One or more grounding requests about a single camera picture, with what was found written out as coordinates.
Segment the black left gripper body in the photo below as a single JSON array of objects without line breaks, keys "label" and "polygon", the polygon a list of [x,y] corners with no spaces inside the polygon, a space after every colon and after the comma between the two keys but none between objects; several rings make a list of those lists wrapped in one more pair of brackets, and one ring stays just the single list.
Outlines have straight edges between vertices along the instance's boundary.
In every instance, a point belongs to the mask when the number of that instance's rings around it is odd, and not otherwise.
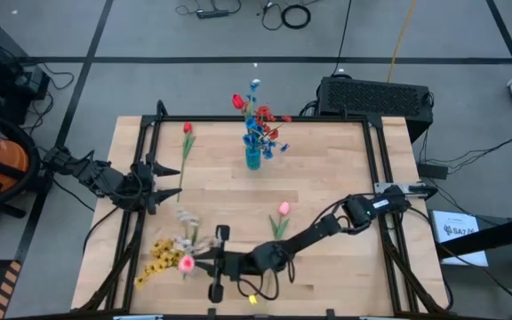
[{"label": "black left gripper body", "polygon": [[128,199],[124,209],[129,212],[145,210],[153,212],[155,205],[152,198],[153,173],[143,162],[132,164],[130,172],[124,178],[124,192]]}]

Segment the orange black vacuum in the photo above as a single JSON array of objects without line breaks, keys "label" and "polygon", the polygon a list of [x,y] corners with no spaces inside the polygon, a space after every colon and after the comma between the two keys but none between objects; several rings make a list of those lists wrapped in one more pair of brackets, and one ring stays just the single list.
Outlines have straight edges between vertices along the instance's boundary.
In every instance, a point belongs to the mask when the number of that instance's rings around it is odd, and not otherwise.
[{"label": "orange black vacuum", "polygon": [[[21,145],[29,158],[29,167],[27,173],[14,186],[5,192],[0,193],[0,211],[11,216],[22,217],[23,214],[17,209],[7,209],[7,202],[16,195],[26,191],[34,184],[39,168],[41,166],[41,157],[38,154],[36,144],[18,125],[0,117],[0,136],[12,140]],[[0,172],[9,174],[11,168],[6,169],[0,164]]]}]

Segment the orange black striped strip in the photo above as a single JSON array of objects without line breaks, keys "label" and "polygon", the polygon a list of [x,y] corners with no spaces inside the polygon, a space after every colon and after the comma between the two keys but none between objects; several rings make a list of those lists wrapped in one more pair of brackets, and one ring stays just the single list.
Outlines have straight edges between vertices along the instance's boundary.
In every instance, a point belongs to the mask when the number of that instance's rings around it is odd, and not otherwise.
[{"label": "orange black striped strip", "polygon": [[21,269],[18,260],[0,260],[0,320],[5,318]]}]

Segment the black power adapter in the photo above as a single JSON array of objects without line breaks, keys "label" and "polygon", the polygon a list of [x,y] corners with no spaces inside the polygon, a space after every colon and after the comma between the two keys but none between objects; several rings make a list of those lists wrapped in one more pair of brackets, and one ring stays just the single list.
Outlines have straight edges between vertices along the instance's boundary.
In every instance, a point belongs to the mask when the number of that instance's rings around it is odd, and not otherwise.
[{"label": "black power adapter", "polygon": [[418,163],[417,171],[421,178],[446,180],[448,176],[448,168],[442,165]]}]

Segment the teal glass vase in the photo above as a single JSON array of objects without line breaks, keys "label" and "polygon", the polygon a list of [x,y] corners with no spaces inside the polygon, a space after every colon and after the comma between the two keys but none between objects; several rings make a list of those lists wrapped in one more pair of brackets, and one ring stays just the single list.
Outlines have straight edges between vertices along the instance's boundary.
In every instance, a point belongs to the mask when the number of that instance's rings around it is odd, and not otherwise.
[{"label": "teal glass vase", "polygon": [[245,148],[245,163],[249,170],[257,171],[260,168],[261,151],[258,148]]}]

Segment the yellow artificial flower bunch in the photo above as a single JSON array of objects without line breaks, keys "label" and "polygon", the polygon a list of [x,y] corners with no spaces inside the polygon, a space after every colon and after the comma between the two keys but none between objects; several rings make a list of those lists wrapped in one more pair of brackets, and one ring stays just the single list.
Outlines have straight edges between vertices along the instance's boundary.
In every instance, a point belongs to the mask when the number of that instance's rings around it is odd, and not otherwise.
[{"label": "yellow artificial flower bunch", "polygon": [[167,238],[156,241],[149,252],[151,261],[147,262],[141,275],[134,278],[134,285],[140,289],[155,274],[161,274],[166,269],[176,268],[185,252],[178,247],[174,239]]}]

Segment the red artificial flower bunch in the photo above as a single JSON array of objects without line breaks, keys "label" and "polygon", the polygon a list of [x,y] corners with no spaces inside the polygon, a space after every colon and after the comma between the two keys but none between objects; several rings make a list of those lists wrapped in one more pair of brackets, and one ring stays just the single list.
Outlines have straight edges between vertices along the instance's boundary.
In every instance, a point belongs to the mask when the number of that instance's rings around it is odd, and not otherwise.
[{"label": "red artificial flower bunch", "polygon": [[280,129],[291,122],[291,116],[275,116],[269,106],[259,106],[252,110],[252,118],[245,122],[244,143],[262,152],[271,153],[274,148],[285,152],[289,145],[279,141]]}]

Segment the black metal beam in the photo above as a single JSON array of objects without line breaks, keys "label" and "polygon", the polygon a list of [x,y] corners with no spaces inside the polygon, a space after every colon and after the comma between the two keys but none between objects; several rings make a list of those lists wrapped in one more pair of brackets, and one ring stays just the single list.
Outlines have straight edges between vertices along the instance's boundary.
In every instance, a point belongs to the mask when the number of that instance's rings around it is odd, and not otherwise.
[{"label": "black metal beam", "polygon": [[[479,230],[474,234],[464,236],[447,242],[461,248],[461,254],[485,251],[512,244],[512,221],[505,224]],[[441,258],[449,258],[453,253],[448,251],[444,244],[436,243],[437,255]]]}]

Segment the white artificial flower bunch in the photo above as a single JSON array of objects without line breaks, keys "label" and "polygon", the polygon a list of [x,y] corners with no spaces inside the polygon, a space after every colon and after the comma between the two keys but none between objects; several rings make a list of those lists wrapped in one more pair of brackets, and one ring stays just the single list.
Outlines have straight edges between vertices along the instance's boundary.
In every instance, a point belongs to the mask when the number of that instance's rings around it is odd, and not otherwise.
[{"label": "white artificial flower bunch", "polygon": [[175,238],[176,248],[187,255],[195,256],[207,252],[220,243],[218,236],[201,236],[200,219],[193,213],[178,211],[178,221],[184,228],[184,235]]}]

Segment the white paper label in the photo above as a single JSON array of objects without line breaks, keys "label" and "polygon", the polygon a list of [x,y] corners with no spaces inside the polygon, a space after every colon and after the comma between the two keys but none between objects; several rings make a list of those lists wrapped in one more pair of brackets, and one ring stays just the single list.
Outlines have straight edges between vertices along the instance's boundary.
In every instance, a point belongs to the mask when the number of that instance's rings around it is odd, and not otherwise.
[{"label": "white paper label", "polygon": [[447,244],[451,240],[478,232],[481,228],[477,218],[465,213],[447,211],[431,211],[430,218],[435,240],[440,245],[444,244],[446,249],[453,253],[453,256],[449,258],[440,259],[443,265],[466,267],[475,265],[480,268],[487,268],[489,266],[485,251],[461,254],[459,246]]}]

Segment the pink artificial tulip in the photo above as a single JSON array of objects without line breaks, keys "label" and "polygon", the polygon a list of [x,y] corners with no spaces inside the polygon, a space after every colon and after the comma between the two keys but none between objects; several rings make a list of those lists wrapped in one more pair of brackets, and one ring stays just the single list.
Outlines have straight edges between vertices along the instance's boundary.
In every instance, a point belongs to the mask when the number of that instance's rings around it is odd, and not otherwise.
[{"label": "pink artificial tulip", "polygon": [[182,256],[177,264],[177,269],[183,280],[185,280],[195,270],[195,267],[196,261],[191,255]]},{"label": "pink artificial tulip", "polygon": [[[284,229],[287,226],[287,223],[289,222],[288,220],[286,222],[283,222],[283,219],[289,214],[289,212],[290,204],[288,202],[282,202],[277,209],[277,218],[274,218],[272,215],[268,216],[270,226],[272,228],[273,237],[275,240],[279,240],[282,238]],[[274,298],[276,296],[276,292],[271,291],[271,289],[276,289],[274,271],[269,271],[265,279],[267,283],[264,292],[270,293],[271,297]]]}]

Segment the black power strip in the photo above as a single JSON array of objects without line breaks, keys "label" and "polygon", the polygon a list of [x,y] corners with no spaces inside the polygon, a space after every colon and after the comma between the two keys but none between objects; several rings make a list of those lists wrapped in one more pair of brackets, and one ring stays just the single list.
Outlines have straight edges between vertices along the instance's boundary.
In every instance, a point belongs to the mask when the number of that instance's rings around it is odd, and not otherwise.
[{"label": "black power strip", "polygon": [[212,10],[212,11],[203,11],[198,10],[196,11],[196,16],[198,19],[213,19],[213,18],[220,18],[220,17],[227,17],[229,16],[230,11],[228,10]]}]

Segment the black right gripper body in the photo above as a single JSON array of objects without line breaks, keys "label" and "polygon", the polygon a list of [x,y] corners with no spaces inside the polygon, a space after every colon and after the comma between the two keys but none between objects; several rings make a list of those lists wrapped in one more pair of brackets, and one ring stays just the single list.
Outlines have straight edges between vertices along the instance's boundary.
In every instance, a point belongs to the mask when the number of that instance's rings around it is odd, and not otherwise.
[{"label": "black right gripper body", "polygon": [[231,281],[239,281],[242,276],[259,275],[260,268],[252,252],[218,253],[218,276],[228,276]]}]

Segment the blue artificial flower bunch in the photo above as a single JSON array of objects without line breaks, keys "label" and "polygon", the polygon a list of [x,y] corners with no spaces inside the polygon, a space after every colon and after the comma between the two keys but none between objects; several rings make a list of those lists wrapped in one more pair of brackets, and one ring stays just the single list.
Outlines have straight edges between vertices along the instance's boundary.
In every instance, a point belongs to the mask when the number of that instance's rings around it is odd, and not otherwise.
[{"label": "blue artificial flower bunch", "polygon": [[235,94],[231,100],[233,107],[244,117],[246,133],[243,135],[245,150],[249,155],[259,158],[272,159],[276,151],[285,153],[290,145],[279,141],[280,128],[292,121],[288,115],[276,116],[266,104],[258,104],[256,91],[260,88],[261,80],[251,80],[248,93],[245,96]]}]

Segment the black mesh computer case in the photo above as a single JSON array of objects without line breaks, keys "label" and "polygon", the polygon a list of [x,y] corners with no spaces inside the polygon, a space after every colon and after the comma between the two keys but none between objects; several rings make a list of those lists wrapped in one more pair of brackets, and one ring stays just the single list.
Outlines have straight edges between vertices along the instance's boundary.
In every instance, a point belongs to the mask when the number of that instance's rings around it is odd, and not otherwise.
[{"label": "black mesh computer case", "polygon": [[316,89],[316,116],[365,116],[380,126],[383,117],[402,117],[410,141],[433,123],[434,96],[426,86],[326,76]]}]

